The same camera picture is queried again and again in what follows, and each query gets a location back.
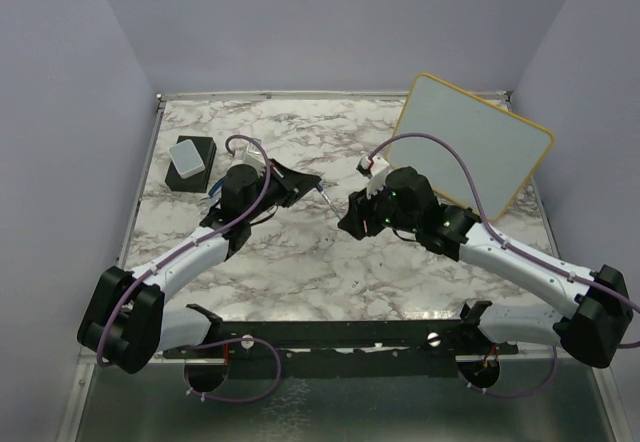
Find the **marble surface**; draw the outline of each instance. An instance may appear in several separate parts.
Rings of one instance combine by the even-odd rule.
[[[164,184],[168,148],[179,135],[214,138],[219,152],[211,184],[231,163],[224,151],[228,136],[259,138],[270,157],[320,175],[327,193],[344,212],[348,194],[365,184],[354,169],[357,161],[391,135],[403,102],[168,102],[127,267],[161,255],[202,218],[205,207],[198,202],[203,194],[173,193]],[[320,195],[310,193],[255,227],[238,254],[200,275],[168,305],[197,303],[226,320],[393,320],[454,317],[463,302],[480,299],[512,305],[538,302],[500,277],[429,254],[390,231],[358,242],[339,231],[336,223]],[[531,187],[518,195],[496,225],[521,242],[550,252]]]

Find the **whiteboard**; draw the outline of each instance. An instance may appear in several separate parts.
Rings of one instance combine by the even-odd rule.
[[[394,135],[408,132],[434,135],[460,154],[491,220],[506,212],[554,141],[550,130],[429,74],[413,82]],[[415,168],[455,204],[477,209],[462,169],[435,142],[403,139],[386,157],[393,167]]]

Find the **gray wall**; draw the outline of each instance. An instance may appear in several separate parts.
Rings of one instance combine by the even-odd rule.
[[[513,89],[564,0],[109,0],[158,92]]]
[[[537,179],[563,257],[619,268],[640,300],[640,0],[567,0],[514,95],[557,143]],[[640,317],[627,339],[640,338]],[[640,440],[639,353],[613,368]]]
[[[0,439],[52,440],[155,107],[105,0],[0,0]]]

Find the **purple cable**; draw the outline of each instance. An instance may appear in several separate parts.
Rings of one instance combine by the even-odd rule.
[[[169,254],[167,257],[165,257],[164,259],[162,259],[160,262],[156,264],[156,267],[158,269],[162,269],[169,262],[174,260],[179,255],[183,254],[187,250],[191,249],[196,244],[200,244],[205,240],[209,240],[215,237],[216,235],[223,234],[227,232],[229,229],[235,227],[237,224],[242,222],[251,212],[253,212],[253,210],[258,206],[258,204],[262,202],[262,199],[264,199],[264,196],[267,193],[267,189],[269,188],[269,182],[271,181],[271,162],[269,161],[269,156],[265,152],[264,148],[262,148],[262,146],[258,144],[254,139],[252,139],[251,137],[247,137],[246,135],[239,135],[239,134],[232,135],[225,142],[225,147],[227,148],[227,152],[229,152],[231,155],[234,155],[235,151],[231,149],[231,147],[229,146],[229,142],[235,139],[246,140],[247,142],[253,144],[258,149],[262,157],[264,158],[264,163],[265,163],[264,184],[262,184],[262,190],[260,191],[260,194],[258,194],[258,198],[254,201],[253,204],[251,204],[251,206],[247,210],[245,210],[242,214],[240,214],[238,217],[233,219],[228,224],[223,225],[222,227],[214,230],[213,232],[210,232],[208,234],[205,234],[199,237],[198,239],[196,239],[195,243],[191,241],[188,244],[185,244],[182,247],[180,247],[175,252]],[[99,366],[109,367],[111,365],[110,362],[104,360],[103,358],[104,348],[107,343],[107,336],[109,335],[109,333],[111,332],[111,329],[113,328],[113,324],[116,321],[116,318],[118,317],[118,313],[120,312],[120,309],[129,301],[129,299],[131,298],[131,295],[140,286],[140,284],[144,282],[146,279],[148,279],[151,276],[151,274],[152,274],[151,270],[147,270],[143,272],[142,275],[140,275],[140,277],[138,277],[129,286],[129,288],[124,292],[124,294],[122,294],[122,297],[120,297],[120,299],[116,303],[113,309],[113,312],[111,312],[111,315],[109,315],[109,318],[107,319],[107,323],[104,324],[104,328],[102,329],[102,336],[100,337],[100,341],[98,342],[98,347],[96,349],[96,358]]]
[[[537,393],[542,392],[544,389],[546,389],[551,384],[556,374],[558,373],[558,351],[556,350],[555,347],[551,347],[551,350],[553,350],[553,362],[551,365],[551,371],[549,372],[549,375],[547,375],[547,378],[538,387],[535,387],[531,390],[527,390],[524,392],[515,392],[513,394],[501,394],[500,392],[483,390],[480,387],[476,387],[471,382],[469,382],[466,379],[466,377],[462,375],[462,372],[458,371],[458,376],[468,384],[471,390],[474,390],[482,395],[488,395],[489,397],[496,397],[498,399],[521,399],[523,397],[531,397],[532,395],[536,395]]]
[[[278,351],[275,349],[275,347],[271,345],[269,342],[267,342],[266,340],[250,338],[250,337],[239,337],[236,339],[221,340],[220,342],[213,342],[211,344],[196,345],[194,347],[189,347],[189,348],[192,350],[213,349],[214,347],[234,344],[237,342],[257,342],[258,344],[264,345],[267,349],[271,351],[271,353],[273,354],[273,357],[276,359],[276,375],[274,377],[273,384],[271,384],[271,386],[261,394],[254,395],[253,397],[246,397],[241,399],[219,397],[217,395],[212,395],[211,392],[198,392],[193,387],[191,387],[191,382],[189,382],[189,372],[185,367],[184,383],[187,384],[187,387],[189,387],[187,395],[189,395],[190,393],[193,393],[202,397],[203,399],[216,400],[218,402],[227,402],[230,404],[248,404],[251,402],[256,402],[260,399],[264,399],[269,394],[271,394],[274,390],[276,390],[276,387],[278,387],[280,383],[280,376],[282,375],[282,361],[280,360],[280,355],[278,355]]]
[[[560,267],[556,267],[555,265],[550,264],[549,262],[546,262],[546,261],[544,261],[542,259],[539,259],[535,255],[531,255],[531,254],[525,252],[524,250],[521,250],[518,247],[515,247],[515,246],[511,245],[508,242],[505,242],[505,240],[502,237],[500,237],[500,235],[494,230],[493,226],[489,222],[489,218],[487,217],[487,214],[484,211],[484,206],[482,205],[482,201],[480,200],[480,195],[478,194],[478,188],[476,187],[476,184],[473,181],[473,178],[471,177],[471,173],[469,172],[469,168],[467,167],[467,164],[464,163],[464,161],[462,160],[460,155],[454,150],[454,148],[451,147],[449,144],[447,144],[444,140],[441,140],[438,137],[435,137],[433,135],[423,134],[421,132],[408,132],[406,134],[396,135],[395,137],[391,137],[389,140],[386,140],[385,142],[380,144],[378,147],[373,149],[373,152],[371,152],[371,154],[369,154],[369,160],[373,159],[373,157],[378,152],[380,152],[383,148],[385,148],[387,145],[395,142],[396,140],[407,139],[407,138],[410,138],[410,137],[416,137],[416,138],[432,140],[432,141],[436,142],[437,144],[441,145],[442,147],[444,147],[445,149],[447,149],[449,151],[449,153],[451,155],[453,155],[453,157],[458,161],[458,164],[460,164],[460,168],[462,169],[462,171],[464,172],[465,177],[467,178],[467,182],[469,183],[469,187],[471,188],[471,193],[473,194],[473,200],[476,202],[476,205],[478,206],[478,212],[480,214],[480,219],[482,220],[482,225],[484,225],[484,228],[487,230],[487,232],[489,232],[489,234],[494,239],[496,239],[500,244],[504,245],[511,252],[519,255],[523,259],[527,259],[528,261],[533,262],[534,264],[536,264],[536,265],[538,265],[540,267],[543,267],[543,268],[545,268],[545,269],[547,269],[547,270],[549,270],[549,271],[551,271],[551,272],[553,272],[553,273],[555,273],[557,275],[560,275],[561,277],[564,277],[564,278],[571,277],[571,273],[569,271],[561,269]],[[605,294],[613,297],[614,299],[619,300],[624,305],[626,305],[628,307],[631,307],[631,309],[633,309],[636,313],[640,314],[640,305],[636,304],[635,302],[633,302],[632,300],[628,299],[624,295],[619,294],[615,290],[610,289],[609,287],[606,287],[606,286],[604,286],[602,284],[599,284],[598,282],[596,282],[594,280],[589,280],[589,279],[586,279],[586,278],[580,277],[580,276],[575,276],[573,278],[573,280],[575,280],[576,282],[580,282],[582,284],[585,284],[585,285],[587,285],[589,287],[593,287],[596,290],[600,290],[600,291],[604,292]],[[626,344],[620,344],[618,347],[621,348],[621,349],[635,349],[637,347],[640,347],[640,340],[637,341],[637,342],[630,342],[630,343],[626,343]]]

